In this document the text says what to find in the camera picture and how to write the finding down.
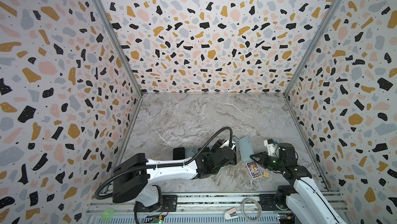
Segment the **black phone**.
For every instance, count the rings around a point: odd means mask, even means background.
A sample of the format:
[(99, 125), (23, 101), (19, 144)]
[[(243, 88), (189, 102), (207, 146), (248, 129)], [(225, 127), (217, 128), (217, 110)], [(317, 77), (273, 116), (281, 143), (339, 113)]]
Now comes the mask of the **black phone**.
[(238, 157), (240, 155), (240, 150), (239, 150), (239, 138), (236, 137), (235, 135), (232, 136), (232, 147), (233, 147), (233, 152), (235, 153), (235, 157), (232, 164), (236, 165), (238, 162)]

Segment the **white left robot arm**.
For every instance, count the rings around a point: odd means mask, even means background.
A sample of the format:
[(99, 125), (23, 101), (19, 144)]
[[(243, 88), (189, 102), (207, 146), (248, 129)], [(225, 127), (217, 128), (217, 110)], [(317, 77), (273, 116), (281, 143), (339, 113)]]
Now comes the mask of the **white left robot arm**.
[(236, 140), (218, 140), (205, 148), (191, 163), (189, 158), (177, 161), (156, 161), (139, 153), (115, 168), (120, 175), (113, 181), (113, 203), (136, 200), (145, 207), (162, 204), (159, 183), (167, 180), (197, 180), (217, 174), (227, 165), (235, 165)]

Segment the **pale green phone case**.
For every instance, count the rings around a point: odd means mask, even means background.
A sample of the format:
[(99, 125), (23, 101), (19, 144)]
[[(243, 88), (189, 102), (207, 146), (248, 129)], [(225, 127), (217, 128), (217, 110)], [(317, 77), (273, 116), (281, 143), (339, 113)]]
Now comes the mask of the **pale green phone case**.
[(252, 142), (249, 136), (239, 139), (238, 141), (239, 151), (241, 160), (243, 163), (249, 163), (252, 161), (250, 158), (254, 154)]
[(185, 148), (185, 158), (194, 157), (198, 153), (198, 148), (196, 146), (191, 146)]

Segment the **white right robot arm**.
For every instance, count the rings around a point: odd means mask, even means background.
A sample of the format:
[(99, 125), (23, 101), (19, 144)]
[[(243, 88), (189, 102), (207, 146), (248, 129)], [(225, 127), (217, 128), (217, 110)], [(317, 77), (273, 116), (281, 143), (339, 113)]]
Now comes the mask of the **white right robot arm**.
[(250, 155), (259, 166), (280, 173), (288, 185), (278, 186), (275, 205), (290, 210), (297, 224), (345, 224), (317, 186), (312, 174), (298, 164), (298, 154), (290, 143), (275, 145), (275, 151)]

